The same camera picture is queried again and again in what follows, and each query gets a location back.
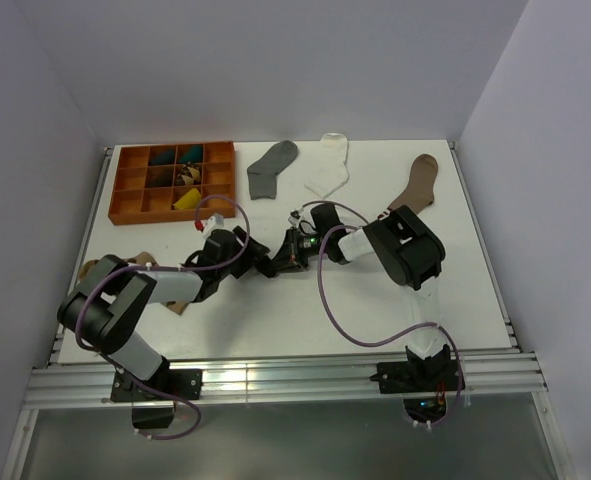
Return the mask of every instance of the wooden organizer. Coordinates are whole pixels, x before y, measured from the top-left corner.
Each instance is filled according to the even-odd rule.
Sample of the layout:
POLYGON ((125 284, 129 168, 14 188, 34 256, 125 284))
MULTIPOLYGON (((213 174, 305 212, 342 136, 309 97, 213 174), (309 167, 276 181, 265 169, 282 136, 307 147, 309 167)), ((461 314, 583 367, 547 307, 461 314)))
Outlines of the wooden organizer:
MULTIPOLYGON (((202 198, 219 194, 235 200, 235 150, 232 142, 122 147, 108 218, 114 225, 195 220, 195 210, 173 209, 173 204, 193 188, 200 191, 202 198), (176 186, 175 179, 182 168, 182 164, 177 163, 178 159, 194 145, 204 147, 202 163, 198 164, 202 172, 201 183, 176 186), (173 165, 149 166, 151 158, 171 148, 175 149, 173 165), (162 170, 173 171, 173 186, 146 187, 147 178, 162 170)), ((219 198, 207 200, 199 211, 203 219, 214 213, 230 218, 235 216, 236 211, 233 205, 219 198)))

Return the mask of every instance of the gray floor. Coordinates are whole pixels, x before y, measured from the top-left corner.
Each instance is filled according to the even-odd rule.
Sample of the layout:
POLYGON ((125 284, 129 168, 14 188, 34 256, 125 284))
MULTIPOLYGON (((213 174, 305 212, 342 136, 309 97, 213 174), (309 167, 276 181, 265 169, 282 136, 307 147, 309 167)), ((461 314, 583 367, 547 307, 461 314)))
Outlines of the gray floor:
POLYGON ((472 400, 432 433, 406 423, 399 399, 207 407, 170 442, 134 437, 129 410, 46 411, 22 478, 555 478, 530 395, 472 400))

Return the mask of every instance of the white table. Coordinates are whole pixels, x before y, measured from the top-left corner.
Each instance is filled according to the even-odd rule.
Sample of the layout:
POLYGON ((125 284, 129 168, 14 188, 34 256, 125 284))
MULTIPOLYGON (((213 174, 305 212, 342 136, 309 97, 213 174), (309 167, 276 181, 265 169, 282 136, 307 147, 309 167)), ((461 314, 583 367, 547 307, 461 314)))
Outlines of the white table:
MULTIPOLYGON (((299 157, 278 177, 275 200, 251 201, 246 168, 272 145, 236 143, 237 200, 251 220, 252 236, 274 253, 289 226, 290 211, 314 199, 303 186, 316 161, 318 142, 298 142, 299 157)), ((108 206, 120 147, 108 169, 85 260, 107 253, 131 257, 142 250, 162 265, 177 265, 203 245, 192 222, 114 226, 108 206)), ((439 278, 442 325, 462 350, 511 347, 504 318, 484 260, 466 198, 448 148, 436 141, 355 141, 349 144, 350 180, 330 200, 345 203, 367 218, 376 216, 405 187, 412 161, 422 153, 439 163, 435 204, 420 217, 442 240, 446 260, 439 278)), ((350 224, 359 224, 341 213, 350 224)), ((241 216, 226 226, 242 225, 241 216)), ((346 355, 403 351, 399 340, 378 349, 357 347, 334 330, 321 307, 314 266, 309 272, 267 279, 247 274, 230 277, 207 301, 190 305, 177 316, 160 305, 148 306, 137 331, 169 359, 239 359, 346 355)), ((408 294, 385 274, 375 255, 349 265, 325 263, 325 287, 336 317, 353 336, 365 341, 388 337, 417 320, 408 308, 408 294)), ((67 331, 60 363, 101 360, 83 351, 67 331)))

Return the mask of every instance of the wall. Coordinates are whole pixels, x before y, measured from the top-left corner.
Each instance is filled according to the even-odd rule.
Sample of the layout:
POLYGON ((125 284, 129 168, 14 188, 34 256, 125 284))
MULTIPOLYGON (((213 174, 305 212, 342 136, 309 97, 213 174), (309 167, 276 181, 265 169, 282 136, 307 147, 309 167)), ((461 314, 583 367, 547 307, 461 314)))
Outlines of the wall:
POLYGON ((526 0, 17 0, 106 144, 458 138, 526 0))
POLYGON ((100 151, 10 0, 0 0, 0 472, 30 368, 50 353, 100 151))
POLYGON ((460 157, 520 340, 591 478, 591 0, 531 0, 460 157))

